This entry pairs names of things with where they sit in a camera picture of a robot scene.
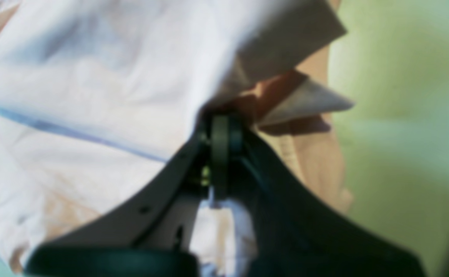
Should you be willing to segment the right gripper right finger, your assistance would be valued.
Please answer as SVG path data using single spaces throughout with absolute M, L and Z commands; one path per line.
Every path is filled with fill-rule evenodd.
M 274 151 L 230 117 L 228 194 L 251 216 L 249 277 L 423 277 L 410 252 L 369 233 L 300 184 Z

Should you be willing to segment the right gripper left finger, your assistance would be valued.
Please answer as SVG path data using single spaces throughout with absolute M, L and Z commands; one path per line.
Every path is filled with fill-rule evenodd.
M 141 191 L 107 215 L 44 243 L 27 263 L 33 277 L 198 277 L 189 245 L 203 199 L 227 195 L 230 118 L 201 122 Z

